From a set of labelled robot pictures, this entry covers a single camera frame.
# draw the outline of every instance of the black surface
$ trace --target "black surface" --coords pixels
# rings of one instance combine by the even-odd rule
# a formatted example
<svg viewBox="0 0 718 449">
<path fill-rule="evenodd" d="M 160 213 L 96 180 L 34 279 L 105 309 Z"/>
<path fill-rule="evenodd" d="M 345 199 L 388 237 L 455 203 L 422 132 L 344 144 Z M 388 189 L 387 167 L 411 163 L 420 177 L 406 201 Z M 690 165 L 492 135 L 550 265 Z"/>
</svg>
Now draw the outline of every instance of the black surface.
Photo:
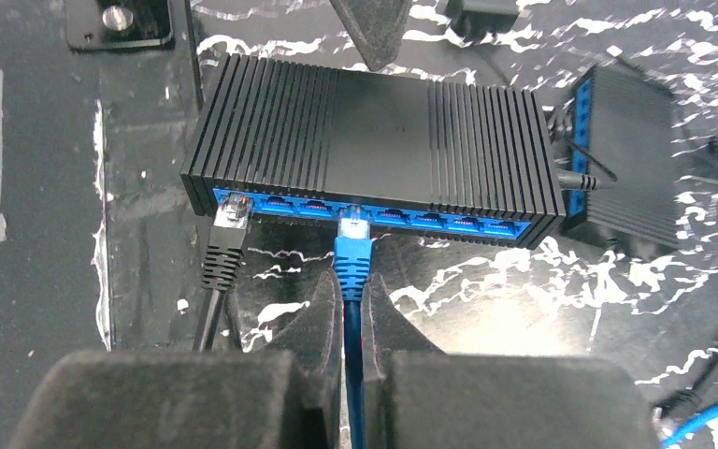
<svg viewBox="0 0 718 449">
<path fill-rule="evenodd" d="M 99 77 L 97 65 L 71 54 L 60 38 L 60 6 L 6 1 L 0 7 L 0 210 L 6 222 L 0 243 L 0 448 L 18 423 L 16 409 L 56 360 L 103 347 L 93 319 L 98 281 L 91 265 L 101 210 L 92 185 Z M 66 107 L 49 107 L 52 99 Z"/>
<path fill-rule="evenodd" d="M 179 23 L 187 22 L 185 4 L 173 13 Z M 109 172 L 110 164 L 131 160 L 131 152 L 183 138 L 180 124 L 195 112 L 198 73 L 190 41 L 181 39 L 172 51 L 79 54 L 67 48 L 64 29 L 58 2 L 1 3 L 1 212 L 7 226 L 0 243 L 0 448 L 15 429 L 16 411 L 55 361 L 78 349 L 104 347 L 95 315 L 101 285 L 93 267 L 93 235 L 106 203 L 93 188 L 97 134 L 110 142 Z M 185 26 L 178 32 L 191 35 Z M 169 101 L 147 102 L 164 98 L 165 87 Z M 99 110 L 103 128 L 93 119 Z M 169 176 L 179 182 L 174 170 Z M 106 178 L 110 192 L 123 192 L 124 182 Z M 149 195 L 174 198 L 163 189 Z M 136 206 L 142 196 L 109 204 L 112 216 L 135 219 L 144 208 Z M 110 227 L 108 233 L 116 241 L 120 229 Z M 141 239 L 130 241 L 140 245 Z M 120 249 L 109 249 L 110 260 L 132 264 Z M 196 283 L 189 285 L 194 290 Z M 119 297 L 120 288 L 109 293 Z M 120 313 L 119 306 L 115 301 L 111 307 Z M 195 321 L 186 324 L 181 332 L 191 337 L 194 326 Z M 119 339 L 109 328 L 106 334 L 107 341 Z"/>
<path fill-rule="evenodd" d="M 565 221 L 566 234 L 632 257 L 653 260 L 680 248 L 676 238 L 673 97 L 624 67 L 593 67 L 574 89 L 591 82 L 592 154 L 612 170 L 614 188 L 585 194 L 584 210 Z M 605 176 L 588 165 L 588 173 Z"/>
<path fill-rule="evenodd" d="M 569 3 L 552 0 L 528 7 L 530 18 L 517 22 L 513 35 L 504 36 L 506 40 L 495 48 L 495 62 L 517 76 L 514 85 L 538 89 L 545 105 L 562 98 L 565 87 L 590 65 L 610 62 L 604 50 L 611 43 L 638 63 L 658 67 L 685 104 L 696 137 L 687 143 L 677 135 L 672 149 L 681 176 L 674 181 L 681 193 L 676 200 L 682 249 L 644 264 L 559 236 L 548 237 L 532 252 L 376 236 L 373 270 L 384 274 L 401 312 L 448 352 L 589 352 L 624 366 L 648 400 L 659 400 L 696 377 L 718 336 L 718 184 L 684 178 L 718 176 L 687 153 L 706 136 L 718 134 L 718 3 L 679 2 L 678 10 L 610 1 Z M 444 24 L 437 23 L 438 16 L 423 18 L 424 10 L 435 6 L 441 11 L 444 2 L 416 6 L 407 25 L 411 34 L 395 64 L 383 73 L 499 82 L 478 52 L 458 49 L 442 39 Z M 93 311 L 99 289 L 89 260 L 100 217 L 90 207 L 101 208 L 93 187 L 96 107 L 89 103 L 82 112 L 82 102 L 93 100 L 79 91 L 66 102 L 58 101 L 55 94 L 65 89 L 65 80 L 59 73 L 49 75 L 56 73 L 56 58 L 66 54 L 60 5 L 12 0 L 1 8 L 5 142 L 12 142 L 5 147 L 4 159 L 13 173 L 4 178 L 2 202 L 9 211 L 5 214 L 9 239 L 21 246 L 8 241 L 5 245 L 15 251 L 0 257 L 0 448 L 5 447 L 5 435 L 11 435 L 7 427 L 16 422 L 21 404 L 51 363 L 82 341 L 86 345 L 98 341 Z M 325 2 L 258 5 L 254 0 L 203 0 L 194 11 L 196 34 L 179 36 L 177 41 L 199 46 L 206 83 L 213 78 L 212 65 L 227 50 L 306 64 L 363 67 Z M 708 19 L 701 20 L 706 14 Z M 709 48 L 707 44 L 716 50 L 695 52 Z M 115 60 L 112 55 L 99 55 L 98 61 L 101 56 L 110 64 Z M 72 80 L 80 78 L 86 85 L 95 80 L 103 95 L 119 94 L 121 100 L 104 108 L 106 188 L 113 196 L 108 201 L 107 195 L 106 204 L 110 285 L 106 297 L 115 348 L 191 348 L 204 295 L 196 286 L 207 231 L 199 231 L 209 224 L 194 218 L 180 186 L 187 132 L 181 117 L 195 103 L 191 99 L 195 94 L 187 87 L 192 84 L 182 76 L 190 66 L 189 56 L 177 54 L 178 59 L 168 65 L 147 65 L 123 56 L 124 64 L 114 73 L 101 69 L 101 63 L 92 63 L 97 67 L 92 68 L 86 65 L 91 60 L 81 58 L 67 69 Z M 690 82 L 693 77 L 702 85 Z M 46 83 L 57 83 L 59 88 Z M 168 98 L 165 87 L 169 87 Z M 22 111 L 23 103 L 34 109 Z M 16 123 L 15 117 L 23 124 Z M 65 128 L 64 139 L 83 142 L 78 145 L 80 153 L 75 146 L 50 145 L 42 149 L 40 159 L 36 155 L 40 149 L 32 147 L 40 140 L 52 144 L 62 134 L 57 127 Z M 34 163 L 23 165 L 32 152 Z M 46 152 L 59 156 L 49 162 Z M 52 172 L 48 164 L 54 165 Z M 59 196 L 53 199 L 53 207 L 59 209 L 40 223 L 53 234 L 44 239 L 37 235 L 46 231 L 33 225 L 37 214 L 44 220 L 45 209 L 38 205 L 48 202 L 37 188 L 40 180 L 46 189 L 57 183 L 76 186 L 64 189 L 74 209 L 58 204 Z M 198 230 L 197 225 L 205 227 Z M 263 223 L 252 229 L 247 265 L 236 287 L 247 348 L 256 350 L 291 322 L 294 314 L 277 314 L 280 307 L 301 307 L 310 298 L 318 275 L 331 264 L 333 239 L 333 231 L 304 226 Z M 60 240 L 64 248 L 51 254 L 52 245 Z M 44 251 L 44 257 L 38 257 L 38 250 Z M 26 276 L 19 276 L 18 270 Z M 92 283 L 86 285 L 89 293 L 76 297 L 78 289 L 73 287 L 87 282 Z M 179 310 L 182 298 L 189 301 L 188 309 Z M 11 300 L 19 307 L 10 309 Z M 222 347 L 224 337 L 220 334 L 217 339 L 216 346 Z M 718 384 L 708 401 L 718 401 Z M 683 447 L 705 449 L 717 442 L 718 423 L 714 429 L 699 431 Z"/>
<path fill-rule="evenodd" d="M 306 377 L 307 447 L 339 445 L 342 300 L 333 270 L 321 273 L 312 301 L 264 350 L 290 351 Z"/>
<path fill-rule="evenodd" d="M 9 447 L 304 447 L 303 382 L 277 351 L 77 353 L 44 379 Z"/>
<path fill-rule="evenodd" d="M 387 388 L 390 449 L 661 447 L 631 378 L 600 360 L 397 353 Z"/>
<path fill-rule="evenodd" d="M 526 248 L 565 214 L 528 91 L 239 55 L 213 85 L 181 170 L 199 213 L 215 213 L 214 187 L 308 196 L 529 221 L 515 243 L 466 236 Z"/>
<path fill-rule="evenodd" d="M 389 376 L 392 354 L 398 351 L 444 354 L 395 309 L 383 278 L 373 273 L 362 292 L 365 442 L 369 448 L 387 447 L 384 382 Z"/>
</svg>

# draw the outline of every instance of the blue ethernet cable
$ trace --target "blue ethernet cable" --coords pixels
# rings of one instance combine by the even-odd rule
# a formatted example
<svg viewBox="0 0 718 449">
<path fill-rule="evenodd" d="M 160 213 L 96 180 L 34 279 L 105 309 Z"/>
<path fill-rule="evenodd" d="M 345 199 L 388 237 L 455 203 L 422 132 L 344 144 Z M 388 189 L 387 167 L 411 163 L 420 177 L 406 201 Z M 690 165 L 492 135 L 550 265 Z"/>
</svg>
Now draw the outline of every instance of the blue ethernet cable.
<svg viewBox="0 0 718 449">
<path fill-rule="evenodd" d="M 709 407 L 703 412 L 699 413 L 696 417 L 690 419 L 683 426 L 679 427 L 670 438 L 662 441 L 663 448 L 669 448 L 672 445 L 678 444 L 686 438 L 687 434 L 695 433 L 703 426 L 706 426 L 712 419 L 718 418 L 718 405 Z"/>
<path fill-rule="evenodd" d="M 361 305 L 372 253 L 369 215 L 358 206 L 345 209 L 340 214 L 335 239 L 334 269 L 342 289 L 345 386 L 353 449 L 365 448 Z"/>
</svg>

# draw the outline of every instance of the blue ethernet port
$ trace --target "blue ethernet port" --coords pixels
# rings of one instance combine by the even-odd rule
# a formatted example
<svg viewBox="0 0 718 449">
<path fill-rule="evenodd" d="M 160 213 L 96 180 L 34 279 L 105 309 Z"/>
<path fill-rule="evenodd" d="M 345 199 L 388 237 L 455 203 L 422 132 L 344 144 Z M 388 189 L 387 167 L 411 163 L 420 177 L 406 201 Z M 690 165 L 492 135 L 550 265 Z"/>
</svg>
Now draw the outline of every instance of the blue ethernet port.
<svg viewBox="0 0 718 449">
<path fill-rule="evenodd" d="M 450 231 L 477 234 L 481 232 L 481 225 L 474 218 L 464 217 L 452 220 L 451 223 L 447 224 L 447 229 Z"/>
<path fill-rule="evenodd" d="M 487 234 L 494 237 L 516 237 L 516 227 L 511 222 L 501 222 L 497 224 L 485 223 L 483 224 L 482 232 L 483 234 Z"/>
<path fill-rule="evenodd" d="M 417 228 L 441 230 L 444 227 L 444 220 L 437 213 L 427 213 L 414 217 L 411 225 Z"/>
<path fill-rule="evenodd" d="M 334 211 L 332 208 L 326 206 L 322 201 L 310 200 L 301 205 L 298 209 L 299 213 L 303 216 L 313 218 L 333 218 Z"/>
<path fill-rule="evenodd" d="M 377 225 L 405 226 L 409 223 L 409 216 L 401 210 L 387 209 L 375 214 L 373 223 Z"/>
<path fill-rule="evenodd" d="M 295 207 L 290 201 L 285 201 L 281 196 L 269 196 L 264 201 L 259 210 L 265 213 L 281 213 L 281 214 L 294 214 Z"/>
</svg>

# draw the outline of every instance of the coiled blue cable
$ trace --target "coiled blue cable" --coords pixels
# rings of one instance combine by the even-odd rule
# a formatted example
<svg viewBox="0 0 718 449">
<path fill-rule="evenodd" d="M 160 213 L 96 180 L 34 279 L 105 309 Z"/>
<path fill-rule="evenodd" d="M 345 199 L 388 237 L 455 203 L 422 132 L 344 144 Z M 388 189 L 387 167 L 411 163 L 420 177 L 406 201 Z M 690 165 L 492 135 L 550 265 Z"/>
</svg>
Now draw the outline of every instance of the coiled blue cable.
<svg viewBox="0 0 718 449">
<path fill-rule="evenodd" d="M 718 405 L 709 407 L 703 412 L 699 413 L 696 417 L 690 419 L 683 426 L 679 427 L 678 430 L 673 433 L 670 438 L 662 441 L 663 448 L 669 448 L 674 444 L 682 442 L 686 438 L 687 434 L 695 433 L 704 426 L 706 426 L 712 419 L 718 418 Z"/>
</svg>

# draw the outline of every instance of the black network switch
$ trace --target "black network switch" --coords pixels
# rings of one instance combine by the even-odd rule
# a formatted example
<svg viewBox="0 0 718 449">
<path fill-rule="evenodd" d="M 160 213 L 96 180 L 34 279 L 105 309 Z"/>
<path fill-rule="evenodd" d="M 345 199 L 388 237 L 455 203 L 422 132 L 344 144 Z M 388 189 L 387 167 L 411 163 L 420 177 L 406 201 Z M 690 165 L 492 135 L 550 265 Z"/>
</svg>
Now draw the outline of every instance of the black network switch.
<svg viewBox="0 0 718 449">
<path fill-rule="evenodd" d="M 672 95 L 621 66 L 595 66 L 572 89 L 574 142 L 618 181 L 609 190 L 568 193 L 565 233 L 646 260 L 675 251 Z M 574 171 L 605 176 L 580 152 L 572 159 Z"/>
<path fill-rule="evenodd" d="M 535 248 L 565 217 L 528 91 L 227 55 L 181 177 L 197 214 L 254 213 Z"/>
</svg>

